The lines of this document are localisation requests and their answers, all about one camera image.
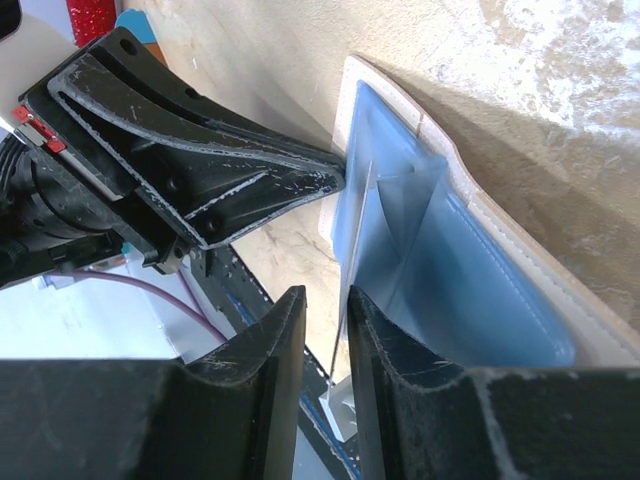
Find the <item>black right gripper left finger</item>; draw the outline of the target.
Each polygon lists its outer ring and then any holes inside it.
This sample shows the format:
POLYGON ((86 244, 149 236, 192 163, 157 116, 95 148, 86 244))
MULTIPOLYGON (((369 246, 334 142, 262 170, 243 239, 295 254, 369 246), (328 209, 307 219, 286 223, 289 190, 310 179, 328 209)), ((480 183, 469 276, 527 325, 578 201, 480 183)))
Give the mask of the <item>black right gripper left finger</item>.
POLYGON ((5 479, 239 479, 226 390, 179 360, 5 360, 5 479))

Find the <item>beige card holder wallet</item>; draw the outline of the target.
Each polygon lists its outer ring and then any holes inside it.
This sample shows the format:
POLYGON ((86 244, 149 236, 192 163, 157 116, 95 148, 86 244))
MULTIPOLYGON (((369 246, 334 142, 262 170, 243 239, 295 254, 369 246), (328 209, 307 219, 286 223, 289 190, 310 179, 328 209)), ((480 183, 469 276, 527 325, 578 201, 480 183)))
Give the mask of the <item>beige card holder wallet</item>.
MULTIPOLYGON (((332 143, 347 170, 372 163, 350 288, 414 339, 468 367, 638 365, 638 334, 478 185, 422 107, 356 56, 332 143)), ((318 225, 331 246, 339 195, 318 225)))

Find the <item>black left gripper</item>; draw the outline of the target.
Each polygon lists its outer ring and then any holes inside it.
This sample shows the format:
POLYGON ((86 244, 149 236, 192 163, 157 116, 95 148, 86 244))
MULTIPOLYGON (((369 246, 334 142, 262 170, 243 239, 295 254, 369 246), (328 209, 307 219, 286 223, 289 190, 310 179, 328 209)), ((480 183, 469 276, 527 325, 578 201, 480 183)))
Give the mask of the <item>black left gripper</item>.
POLYGON ((199 94, 119 27, 10 102, 1 144, 1 285, 69 273, 127 243, 172 273, 340 191, 336 154, 199 94))

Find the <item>black VIP card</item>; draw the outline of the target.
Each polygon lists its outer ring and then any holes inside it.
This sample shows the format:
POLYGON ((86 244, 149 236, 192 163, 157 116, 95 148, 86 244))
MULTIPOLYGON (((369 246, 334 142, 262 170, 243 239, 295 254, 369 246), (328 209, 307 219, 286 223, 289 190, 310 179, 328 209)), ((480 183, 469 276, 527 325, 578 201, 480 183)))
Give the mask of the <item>black VIP card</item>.
POLYGON ((337 198, 331 229, 332 248, 340 265, 338 327, 329 369, 330 380, 336 375, 341 343, 347 336, 346 309, 350 286, 358 263, 358 242, 365 216, 367 192, 372 178, 372 163, 348 165, 345 189, 337 198))

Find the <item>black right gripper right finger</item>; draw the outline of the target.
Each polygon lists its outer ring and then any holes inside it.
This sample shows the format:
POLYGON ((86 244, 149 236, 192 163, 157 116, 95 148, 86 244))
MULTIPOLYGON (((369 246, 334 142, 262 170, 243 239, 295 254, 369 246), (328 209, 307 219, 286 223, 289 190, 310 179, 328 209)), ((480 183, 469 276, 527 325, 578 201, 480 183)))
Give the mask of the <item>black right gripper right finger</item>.
POLYGON ((347 301, 366 479, 635 479, 635 368, 465 368, 347 301))

